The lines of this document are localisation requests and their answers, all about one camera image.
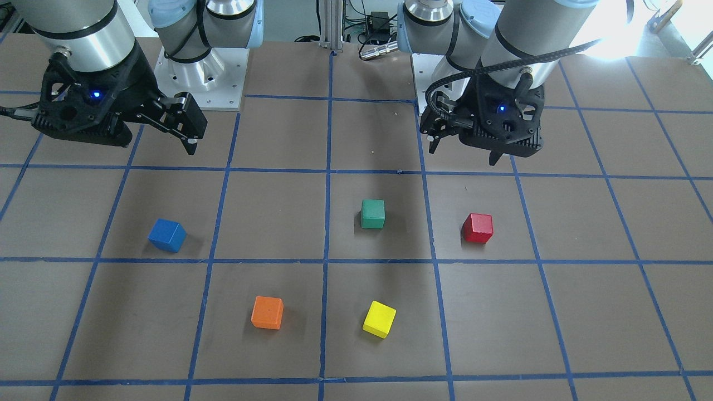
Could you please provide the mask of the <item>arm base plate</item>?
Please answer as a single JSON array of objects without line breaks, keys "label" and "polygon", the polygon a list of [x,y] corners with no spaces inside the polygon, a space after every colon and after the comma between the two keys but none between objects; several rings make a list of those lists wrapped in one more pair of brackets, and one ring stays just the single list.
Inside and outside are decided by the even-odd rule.
[{"label": "arm base plate", "polygon": [[239,111],[250,49],[212,48],[195,63],[178,63],[160,54],[154,74],[166,95],[188,92],[203,111]]},{"label": "arm base plate", "polygon": [[[413,53],[413,81],[418,95],[420,106],[426,104],[426,89],[435,81],[447,76],[459,73],[454,69],[443,55]],[[469,78],[460,79],[438,87],[436,91],[442,91],[449,99],[458,99],[469,82]]]}]

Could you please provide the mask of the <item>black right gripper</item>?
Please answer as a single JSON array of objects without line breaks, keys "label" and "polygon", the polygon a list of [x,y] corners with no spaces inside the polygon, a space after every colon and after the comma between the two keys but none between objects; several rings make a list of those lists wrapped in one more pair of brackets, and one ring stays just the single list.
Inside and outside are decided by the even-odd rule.
[{"label": "black right gripper", "polygon": [[207,119],[190,93],[162,96],[138,42],[127,57],[104,71],[78,72],[55,52],[43,74],[41,98],[31,120],[52,139],[125,147],[133,135],[126,122],[148,124],[179,139],[196,154]]}]

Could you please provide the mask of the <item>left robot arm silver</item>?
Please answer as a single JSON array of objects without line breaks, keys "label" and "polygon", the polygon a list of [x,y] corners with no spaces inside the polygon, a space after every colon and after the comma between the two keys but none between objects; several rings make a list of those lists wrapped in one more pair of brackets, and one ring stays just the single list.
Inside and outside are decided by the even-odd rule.
[{"label": "left robot arm silver", "polygon": [[544,84],[596,1],[405,1],[398,11],[399,50],[443,56],[448,73],[424,92],[420,130],[435,153],[441,140],[528,158],[543,148]]}]

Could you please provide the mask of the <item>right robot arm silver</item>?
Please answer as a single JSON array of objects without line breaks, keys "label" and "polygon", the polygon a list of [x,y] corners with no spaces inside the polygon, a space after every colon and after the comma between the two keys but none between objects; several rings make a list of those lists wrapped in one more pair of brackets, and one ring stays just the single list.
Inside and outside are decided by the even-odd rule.
[{"label": "right robot arm silver", "polygon": [[51,49],[37,102],[3,107],[52,139],[127,147],[127,123],[148,124],[180,140],[189,155],[206,132],[194,92],[219,88],[227,75],[220,48],[257,48],[262,1],[150,1],[148,12],[178,92],[161,91],[117,1],[15,1]]}]

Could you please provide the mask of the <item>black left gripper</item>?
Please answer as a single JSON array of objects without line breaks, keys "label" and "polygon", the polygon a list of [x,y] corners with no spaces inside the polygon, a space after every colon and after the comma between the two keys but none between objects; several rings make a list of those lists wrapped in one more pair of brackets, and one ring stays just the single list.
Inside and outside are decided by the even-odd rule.
[{"label": "black left gripper", "polygon": [[455,135],[461,144],[488,150],[494,167],[509,153],[537,153],[542,150],[541,117],[545,92],[536,87],[532,73],[519,74],[515,88],[497,83],[488,74],[470,78],[456,101],[434,95],[433,101],[448,112],[448,119],[426,106],[420,132],[428,140],[428,152],[435,153],[441,139]]}]

